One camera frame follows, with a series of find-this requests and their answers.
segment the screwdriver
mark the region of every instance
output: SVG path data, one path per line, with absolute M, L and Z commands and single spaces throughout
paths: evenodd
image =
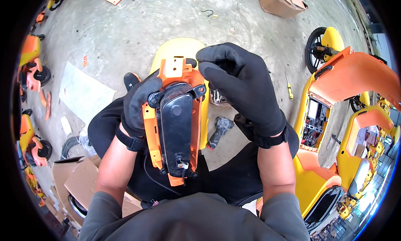
M 294 99 L 294 95 L 292 94 L 292 91 L 291 91 L 291 84 L 289 84 L 289 81 L 288 81 L 287 73 L 284 72 L 284 74 L 286 75 L 286 78 L 287 78 L 287 88 L 288 88 L 289 98 Z

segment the work glove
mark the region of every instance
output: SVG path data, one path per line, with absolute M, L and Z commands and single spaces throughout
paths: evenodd
M 151 93 L 159 91 L 162 79 L 157 77 L 158 71 L 148 76 L 143 82 L 135 84 L 124 97 L 124 111 L 121 114 L 121 123 L 131 137 L 145 135 L 142 105 L 148 101 Z
M 233 43 L 198 51 L 199 71 L 210 89 L 227 98 L 234 109 L 253 122 L 259 137 L 284 130 L 286 117 L 278 107 L 270 72 L 263 59 Z

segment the plastic bag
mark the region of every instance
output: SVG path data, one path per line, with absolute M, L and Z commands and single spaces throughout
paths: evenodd
M 94 156 L 97 154 L 93 146 L 89 145 L 88 125 L 85 125 L 85 127 L 79 133 L 79 142 L 82 144 L 83 148 L 88 152 L 90 156 Z

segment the wrist strap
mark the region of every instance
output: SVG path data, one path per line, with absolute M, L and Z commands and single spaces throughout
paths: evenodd
M 128 150 L 134 151 L 134 152 L 138 152 L 141 149 L 142 144 L 145 140 L 144 138 L 127 136 L 120 130 L 119 124 L 115 128 L 115 136 L 118 138 L 118 140 L 120 140 L 121 143 L 123 143 L 125 146 L 127 146 Z
M 270 149 L 272 146 L 279 145 L 283 142 L 286 143 L 288 141 L 287 126 L 284 127 L 283 132 L 277 137 L 258 137 L 255 135 L 255 141 L 256 144 L 263 149 Z

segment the electrical wires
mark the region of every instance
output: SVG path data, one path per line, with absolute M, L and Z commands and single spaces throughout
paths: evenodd
M 165 189 L 167 189 L 167 190 L 169 190 L 169 191 L 171 191 L 171 192 L 177 194 L 178 196 L 182 197 L 182 195 L 181 195 L 180 193 L 178 193 L 178 192 L 176 192 L 176 191 L 174 191 L 174 190 L 172 190 L 172 189 L 170 189 L 170 188 L 164 186 L 163 184 L 157 182 L 156 180 L 154 180 L 154 179 L 148 174 L 148 171 L 146 170 L 146 159 L 147 159 L 147 158 L 148 158 L 148 155 L 145 155 L 145 159 L 143 160 L 143 169 L 145 170 L 145 173 L 148 175 L 148 177 L 149 177 L 153 182 L 155 182 L 155 183 L 157 183 L 158 185 L 160 185 L 161 187 L 163 187 L 163 188 L 165 188 Z
M 80 144 L 79 137 L 68 138 L 67 141 L 63 144 L 63 148 L 61 149 L 61 158 L 60 160 L 68 158 L 68 151 L 75 145 Z

